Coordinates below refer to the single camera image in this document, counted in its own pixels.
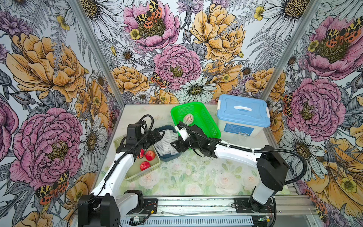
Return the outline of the bare red apple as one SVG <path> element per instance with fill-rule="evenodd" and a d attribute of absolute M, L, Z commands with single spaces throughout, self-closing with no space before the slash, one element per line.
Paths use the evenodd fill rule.
<path fill-rule="evenodd" d="M 145 158 L 146 158 L 146 160 L 147 160 L 147 161 L 152 161 L 152 160 L 154 160 L 154 159 L 155 159 L 155 157 L 156 157 L 156 154 L 155 154 L 155 152 L 154 152 L 154 151 L 152 151 L 152 150 L 149 150 L 149 151 L 147 151 L 147 152 L 145 153 Z"/>
<path fill-rule="evenodd" d="M 140 164 L 140 170 L 144 171 L 151 167 L 151 164 L 148 161 L 144 161 Z"/>
<path fill-rule="evenodd" d="M 145 150 L 144 149 L 141 149 L 140 150 L 140 153 L 138 154 L 138 159 L 144 158 L 144 153 L 145 153 Z"/>

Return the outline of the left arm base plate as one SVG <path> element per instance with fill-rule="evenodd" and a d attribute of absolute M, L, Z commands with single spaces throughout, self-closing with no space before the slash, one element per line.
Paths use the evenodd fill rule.
<path fill-rule="evenodd" d="M 148 214 L 156 214 L 158 208 L 158 199 L 157 198 L 146 198 L 144 199 L 143 206 L 140 210 L 132 210 L 128 212 L 128 215 L 148 215 Z"/>

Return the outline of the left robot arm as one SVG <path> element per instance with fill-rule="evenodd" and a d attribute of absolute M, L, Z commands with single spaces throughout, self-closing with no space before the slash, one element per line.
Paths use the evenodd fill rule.
<path fill-rule="evenodd" d="M 118 227 L 123 216 L 143 208 L 143 194 L 126 192 L 120 199 L 120 188 L 128 170 L 142 150 L 161 141 L 164 133 L 154 129 L 154 118 L 146 114 L 127 127 L 127 134 L 116 149 L 115 159 L 101 182 L 89 195 L 80 198 L 75 213 L 79 227 Z"/>

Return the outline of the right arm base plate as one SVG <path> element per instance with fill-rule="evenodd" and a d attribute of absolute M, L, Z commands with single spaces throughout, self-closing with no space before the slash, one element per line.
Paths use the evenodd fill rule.
<path fill-rule="evenodd" d="M 233 199 L 233 204 L 231 207 L 235 208 L 236 213 L 273 213 L 274 212 L 274 204 L 272 200 L 269 199 L 266 204 L 261 205 L 258 202 L 255 202 L 251 198 L 247 197 L 237 197 Z"/>

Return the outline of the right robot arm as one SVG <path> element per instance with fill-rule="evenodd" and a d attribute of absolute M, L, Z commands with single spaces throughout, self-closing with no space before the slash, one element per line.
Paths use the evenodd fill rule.
<path fill-rule="evenodd" d="M 243 205 L 254 213 L 261 213 L 277 192 L 282 191 L 285 185 L 302 179 L 307 172 L 306 159 L 295 151 L 275 149 L 269 145 L 263 148 L 233 145 L 218 138 L 209 138 L 198 126 L 188 126 L 182 122 L 175 129 L 180 136 L 178 140 L 171 142 L 171 146 L 179 153 L 192 149 L 203 158 L 227 159 L 258 169 L 260 181 Z M 300 174 L 291 180 L 286 179 L 289 167 L 282 158 L 282 153 L 293 155 L 302 162 Z"/>

